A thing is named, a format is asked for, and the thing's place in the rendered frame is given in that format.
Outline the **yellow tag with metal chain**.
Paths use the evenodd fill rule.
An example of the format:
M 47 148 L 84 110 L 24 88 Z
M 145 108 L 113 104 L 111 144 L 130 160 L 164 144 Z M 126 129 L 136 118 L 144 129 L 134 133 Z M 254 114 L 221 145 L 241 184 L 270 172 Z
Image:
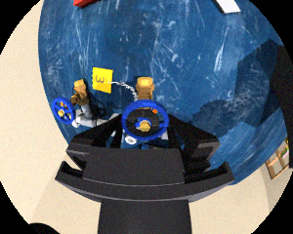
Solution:
M 126 86 L 126 88 L 129 88 L 129 86 L 124 83 L 111 82 L 111 81 L 112 81 L 112 70 L 93 67 L 93 89 L 111 93 L 111 83 L 117 83 L 117 85 Z M 130 87 L 129 89 L 131 88 L 132 87 Z M 131 91 L 133 90 L 134 89 L 132 88 Z M 136 98 L 134 100 L 137 100 L 138 96 L 135 90 L 133 91 L 133 95 L 134 95 L 134 98 Z

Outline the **white hex nut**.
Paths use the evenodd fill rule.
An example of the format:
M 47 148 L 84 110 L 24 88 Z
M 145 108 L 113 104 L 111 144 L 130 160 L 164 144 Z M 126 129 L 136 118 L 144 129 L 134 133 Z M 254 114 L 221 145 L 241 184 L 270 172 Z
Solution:
M 134 144 L 137 142 L 137 140 L 135 138 L 130 137 L 129 135 L 126 135 L 125 139 L 126 139 L 126 142 L 128 142 L 130 144 Z

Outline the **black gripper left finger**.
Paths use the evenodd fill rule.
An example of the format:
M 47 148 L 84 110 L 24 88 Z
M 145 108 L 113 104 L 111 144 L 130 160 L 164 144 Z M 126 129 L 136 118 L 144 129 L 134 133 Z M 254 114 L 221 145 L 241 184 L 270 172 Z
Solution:
M 121 118 L 122 114 L 119 114 L 96 127 L 74 136 L 71 142 L 106 147 L 106 141 L 116 130 L 110 147 L 120 148 L 123 135 Z

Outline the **red rectangular block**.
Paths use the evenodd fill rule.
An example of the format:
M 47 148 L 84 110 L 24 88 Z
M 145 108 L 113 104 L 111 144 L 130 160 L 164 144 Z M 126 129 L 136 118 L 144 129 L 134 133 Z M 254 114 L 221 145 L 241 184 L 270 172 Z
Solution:
M 99 1 L 99 0 L 74 0 L 74 4 L 73 6 L 77 6 L 77 7 L 85 7 L 91 3 L 94 3 L 96 1 Z

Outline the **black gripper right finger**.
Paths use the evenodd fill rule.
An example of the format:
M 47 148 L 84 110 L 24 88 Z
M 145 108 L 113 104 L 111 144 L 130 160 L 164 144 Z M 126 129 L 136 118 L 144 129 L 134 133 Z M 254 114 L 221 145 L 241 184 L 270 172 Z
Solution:
M 221 144 L 216 136 L 196 128 L 171 114 L 168 114 L 168 118 L 169 148 L 178 148 L 181 151 L 185 167 L 191 163 L 209 161 L 220 147 Z M 183 150 L 177 141 L 174 130 L 185 142 Z

